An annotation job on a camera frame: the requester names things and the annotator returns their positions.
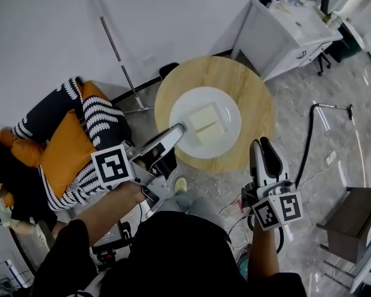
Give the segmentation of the white metal frame table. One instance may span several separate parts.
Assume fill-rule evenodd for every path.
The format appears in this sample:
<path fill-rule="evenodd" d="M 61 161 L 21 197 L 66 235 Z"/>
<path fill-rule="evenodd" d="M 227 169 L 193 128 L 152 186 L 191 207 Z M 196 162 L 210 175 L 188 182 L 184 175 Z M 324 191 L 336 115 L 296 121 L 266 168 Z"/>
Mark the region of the white metal frame table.
<path fill-rule="evenodd" d="M 371 245 L 356 264 L 340 257 L 323 261 L 324 276 L 350 293 L 364 285 L 371 287 Z"/>

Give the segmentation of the person's right leg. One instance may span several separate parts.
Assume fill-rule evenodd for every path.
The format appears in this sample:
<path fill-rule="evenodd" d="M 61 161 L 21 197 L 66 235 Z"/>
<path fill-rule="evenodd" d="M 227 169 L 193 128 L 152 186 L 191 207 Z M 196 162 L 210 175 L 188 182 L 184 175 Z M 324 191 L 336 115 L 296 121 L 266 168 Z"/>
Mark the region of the person's right leg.
<path fill-rule="evenodd" d="M 224 228 L 223 222 L 214 206 L 203 197 L 198 197 L 191 203 L 188 214 L 208 220 L 222 229 Z"/>

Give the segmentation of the flat orange cushion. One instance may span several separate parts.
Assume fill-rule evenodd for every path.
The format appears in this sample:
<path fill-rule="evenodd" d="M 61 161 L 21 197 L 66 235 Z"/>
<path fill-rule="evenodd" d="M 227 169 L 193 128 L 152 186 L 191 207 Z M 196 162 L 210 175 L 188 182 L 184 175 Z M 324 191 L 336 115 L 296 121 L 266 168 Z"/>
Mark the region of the flat orange cushion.
<path fill-rule="evenodd" d="M 93 144 L 74 110 L 69 111 L 55 130 L 41 157 L 45 178 L 57 198 L 91 160 Z"/>

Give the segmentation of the person's left yellow shoe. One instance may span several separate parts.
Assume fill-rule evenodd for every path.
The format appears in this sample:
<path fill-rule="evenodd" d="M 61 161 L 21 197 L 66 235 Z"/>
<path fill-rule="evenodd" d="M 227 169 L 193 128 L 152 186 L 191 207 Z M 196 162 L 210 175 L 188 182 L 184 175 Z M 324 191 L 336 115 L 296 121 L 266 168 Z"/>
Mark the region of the person's left yellow shoe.
<path fill-rule="evenodd" d="M 174 185 L 174 192 L 176 194 L 187 192 L 187 180 L 184 177 L 179 177 L 176 179 L 176 182 Z"/>

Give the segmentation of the person's leg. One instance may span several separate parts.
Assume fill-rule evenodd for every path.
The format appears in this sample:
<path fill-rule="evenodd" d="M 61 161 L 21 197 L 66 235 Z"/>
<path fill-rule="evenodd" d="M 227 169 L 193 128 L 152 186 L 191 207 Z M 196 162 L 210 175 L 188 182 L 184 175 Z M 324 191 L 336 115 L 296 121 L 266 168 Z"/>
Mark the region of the person's leg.
<path fill-rule="evenodd" d="M 195 189 L 189 191 L 178 191 L 167 202 L 167 210 L 197 215 L 198 214 L 198 192 Z"/>
<path fill-rule="evenodd" d="M 223 222 L 214 206 L 203 197 L 198 197 L 191 203 L 188 214 L 208 220 L 222 229 L 224 228 Z"/>

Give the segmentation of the dark grey side table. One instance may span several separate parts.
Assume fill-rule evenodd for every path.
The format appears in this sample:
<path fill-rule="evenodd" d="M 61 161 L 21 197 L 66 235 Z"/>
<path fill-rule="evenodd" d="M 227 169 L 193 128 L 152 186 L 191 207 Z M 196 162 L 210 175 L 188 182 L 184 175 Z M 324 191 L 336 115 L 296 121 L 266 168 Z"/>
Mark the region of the dark grey side table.
<path fill-rule="evenodd" d="M 356 264 L 371 245 L 371 188 L 346 191 L 344 200 L 317 227 L 327 233 L 328 252 Z"/>

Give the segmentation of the person's right forearm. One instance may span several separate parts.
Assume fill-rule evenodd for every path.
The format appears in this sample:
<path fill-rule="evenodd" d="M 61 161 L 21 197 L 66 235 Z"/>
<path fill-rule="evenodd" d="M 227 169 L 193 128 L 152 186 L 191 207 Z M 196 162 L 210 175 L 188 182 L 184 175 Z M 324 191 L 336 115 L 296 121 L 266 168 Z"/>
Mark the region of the person's right forearm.
<path fill-rule="evenodd" d="M 249 249 L 248 281 L 259 281 L 279 273 L 275 232 L 263 231 L 255 221 L 252 244 Z"/>

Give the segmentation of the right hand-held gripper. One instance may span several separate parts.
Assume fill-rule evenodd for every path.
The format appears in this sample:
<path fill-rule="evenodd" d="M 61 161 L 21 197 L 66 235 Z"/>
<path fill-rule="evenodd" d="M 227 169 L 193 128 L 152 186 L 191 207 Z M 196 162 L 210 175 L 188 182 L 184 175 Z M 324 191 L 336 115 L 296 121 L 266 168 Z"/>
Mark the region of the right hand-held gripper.
<path fill-rule="evenodd" d="M 242 188 L 242 207 L 250 207 L 264 231 L 283 227 L 303 218 L 301 194 L 289 179 L 282 150 L 267 137 L 250 145 L 253 183 Z"/>

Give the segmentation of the person's left leg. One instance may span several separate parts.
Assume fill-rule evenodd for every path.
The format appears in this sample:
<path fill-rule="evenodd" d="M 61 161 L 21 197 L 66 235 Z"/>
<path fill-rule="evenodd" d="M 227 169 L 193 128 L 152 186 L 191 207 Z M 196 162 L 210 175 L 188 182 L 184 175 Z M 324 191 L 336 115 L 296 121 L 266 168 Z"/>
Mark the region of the person's left leg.
<path fill-rule="evenodd" d="M 195 189 L 189 191 L 178 191 L 167 202 L 167 210 L 197 215 L 198 214 L 198 192 Z"/>

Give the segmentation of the round wooden table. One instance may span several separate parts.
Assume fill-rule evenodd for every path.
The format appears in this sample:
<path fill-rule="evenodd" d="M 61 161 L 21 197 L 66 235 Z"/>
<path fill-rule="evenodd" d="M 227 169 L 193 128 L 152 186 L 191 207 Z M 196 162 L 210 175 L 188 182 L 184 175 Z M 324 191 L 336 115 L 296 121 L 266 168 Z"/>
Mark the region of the round wooden table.
<path fill-rule="evenodd" d="M 180 148 L 176 156 L 184 163 L 209 173 L 244 169 L 249 163 L 250 143 L 275 133 L 275 111 L 268 88 L 245 65 L 224 57 L 190 59 L 172 70 L 162 81 L 155 98 L 155 122 L 159 131 L 169 127 L 169 115 L 177 99 L 195 88 L 211 86 L 229 95 L 239 108 L 241 130 L 234 146 L 211 160 L 191 157 Z"/>

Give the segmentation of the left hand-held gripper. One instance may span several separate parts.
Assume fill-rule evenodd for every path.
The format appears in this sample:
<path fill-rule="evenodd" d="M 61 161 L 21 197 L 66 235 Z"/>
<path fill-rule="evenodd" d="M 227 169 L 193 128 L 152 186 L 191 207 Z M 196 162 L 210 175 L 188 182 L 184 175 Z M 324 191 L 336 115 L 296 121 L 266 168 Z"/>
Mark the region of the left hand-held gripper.
<path fill-rule="evenodd" d="M 145 203 L 142 212 L 150 218 L 168 198 L 166 179 L 177 167 L 174 147 L 184 135 L 182 124 L 175 124 L 144 145 L 140 150 L 122 143 L 91 154 L 98 180 L 102 187 L 112 189 L 132 181 L 142 187 Z M 153 157 L 151 166 L 140 166 L 136 159 Z"/>

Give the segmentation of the white round plate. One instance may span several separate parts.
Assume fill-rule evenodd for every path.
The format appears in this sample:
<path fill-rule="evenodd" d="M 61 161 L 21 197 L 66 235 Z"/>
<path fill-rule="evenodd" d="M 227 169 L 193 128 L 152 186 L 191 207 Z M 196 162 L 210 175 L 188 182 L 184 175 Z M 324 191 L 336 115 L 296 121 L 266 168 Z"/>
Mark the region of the white round plate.
<path fill-rule="evenodd" d="M 217 141 L 203 146 L 197 139 L 189 116 L 212 105 L 223 123 L 226 133 Z M 213 87 L 197 87 L 180 96 L 169 115 L 169 125 L 182 124 L 185 133 L 177 143 L 178 148 L 194 158 L 211 159 L 223 155 L 236 143 L 241 132 L 241 114 L 235 101 L 224 91 Z"/>

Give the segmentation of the black recorder monitor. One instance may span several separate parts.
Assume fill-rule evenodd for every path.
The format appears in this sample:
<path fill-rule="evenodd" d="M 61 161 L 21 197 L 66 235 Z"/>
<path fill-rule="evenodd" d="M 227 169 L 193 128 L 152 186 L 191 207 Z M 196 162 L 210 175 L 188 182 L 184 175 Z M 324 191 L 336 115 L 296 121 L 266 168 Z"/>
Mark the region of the black recorder monitor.
<path fill-rule="evenodd" d="M 129 247 L 132 242 L 129 222 L 116 223 L 99 241 L 92 246 L 92 253 L 103 265 L 115 263 L 116 250 Z"/>

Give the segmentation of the grey mop pole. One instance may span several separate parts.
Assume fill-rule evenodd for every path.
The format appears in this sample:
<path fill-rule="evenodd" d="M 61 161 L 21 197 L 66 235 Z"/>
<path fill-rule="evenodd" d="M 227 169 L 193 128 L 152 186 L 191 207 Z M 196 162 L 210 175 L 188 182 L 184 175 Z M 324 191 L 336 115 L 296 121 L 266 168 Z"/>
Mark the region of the grey mop pole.
<path fill-rule="evenodd" d="M 136 110 L 126 111 L 125 114 L 133 114 L 133 113 L 140 113 L 140 112 L 144 112 L 144 111 L 154 110 L 154 108 L 155 108 L 154 106 L 146 106 L 146 105 L 144 105 L 143 102 L 142 102 L 142 100 L 140 99 L 140 96 L 136 92 L 136 89 L 135 89 L 135 87 L 134 87 L 134 85 L 133 85 L 133 83 L 132 83 L 132 81 L 130 79 L 130 76 L 128 74 L 128 71 L 127 71 L 127 69 L 126 69 L 126 67 L 125 67 L 125 65 L 123 63 L 123 60 L 121 59 L 121 56 L 120 56 L 120 54 L 118 52 L 117 46 L 116 46 L 116 44 L 115 44 L 115 42 L 114 42 L 114 40 L 112 38 L 112 35 L 111 35 L 110 30 L 109 30 L 108 24 L 106 23 L 106 19 L 104 17 L 104 12 L 102 10 L 101 4 L 100 4 L 99 0 L 92 0 L 92 1 L 93 1 L 94 5 L 96 7 L 96 11 L 98 13 L 98 17 L 99 17 L 100 22 L 101 22 L 101 24 L 103 26 L 104 32 L 105 32 L 105 34 L 107 36 L 107 39 L 108 39 L 108 41 L 109 41 L 109 43 L 111 45 L 111 48 L 112 48 L 112 50 L 114 52 L 114 55 L 115 55 L 115 57 L 117 59 L 117 62 L 119 63 L 120 68 L 122 70 L 122 73 L 123 73 L 124 77 L 126 78 L 127 83 L 128 83 L 128 85 L 129 85 L 129 87 L 130 87 L 130 89 L 132 91 L 133 97 L 134 97 L 135 101 L 137 102 L 137 104 L 139 106 Z"/>

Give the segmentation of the pale yellow food block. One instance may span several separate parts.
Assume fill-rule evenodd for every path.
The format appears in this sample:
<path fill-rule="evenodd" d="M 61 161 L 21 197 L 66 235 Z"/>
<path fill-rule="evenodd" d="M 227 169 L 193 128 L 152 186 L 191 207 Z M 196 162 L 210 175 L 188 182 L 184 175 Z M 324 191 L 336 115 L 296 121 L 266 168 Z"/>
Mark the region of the pale yellow food block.
<path fill-rule="evenodd" d="M 189 121 L 195 129 L 197 139 L 203 146 L 217 141 L 226 133 L 223 123 L 212 105 L 192 113 L 189 116 Z"/>

